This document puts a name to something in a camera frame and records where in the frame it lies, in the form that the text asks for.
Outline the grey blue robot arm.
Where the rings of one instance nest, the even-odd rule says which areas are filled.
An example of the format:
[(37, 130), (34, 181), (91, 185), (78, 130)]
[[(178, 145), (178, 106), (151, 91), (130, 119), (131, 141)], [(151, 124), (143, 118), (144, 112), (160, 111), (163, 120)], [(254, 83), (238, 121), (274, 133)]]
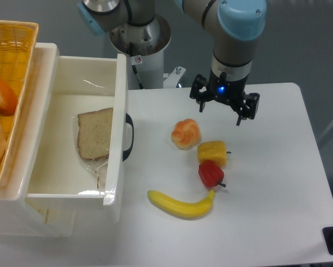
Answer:
[[(260, 96), (246, 93), (256, 46), (265, 27), (265, 1), (178, 1), (214, 38), (210, 76), (197, 75), (190, 97), (201, 108), (216, 101), (230, 106), (238, 120), (254, 119)], [(79, 13), (96, 35), (109, 33), (115, 49), (130, 58), (138, 88), (146, 88), (159, 75), (142, 67), (146, 59), (163, 64), (163, 51), (171, 39), (168, 22), (155, 11), (154, 1), (80, 1)]]

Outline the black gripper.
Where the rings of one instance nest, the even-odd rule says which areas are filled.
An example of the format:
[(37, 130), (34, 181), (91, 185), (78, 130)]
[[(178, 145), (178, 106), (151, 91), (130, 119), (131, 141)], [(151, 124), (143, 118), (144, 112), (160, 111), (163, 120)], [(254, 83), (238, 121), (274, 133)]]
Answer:
[(190, 98), (199, 104), (199, 112), (203, 112), (206, 102), (212, 100), (230, 106), (238, 114), (236, 125), (239, 126), (243, 120), (253, 120), (259, 106), (259, 93), (244, 92), (247, 78), (228, 81), (211, 72), (207, 82), (203, 75), (197, 74), (191, 86)]

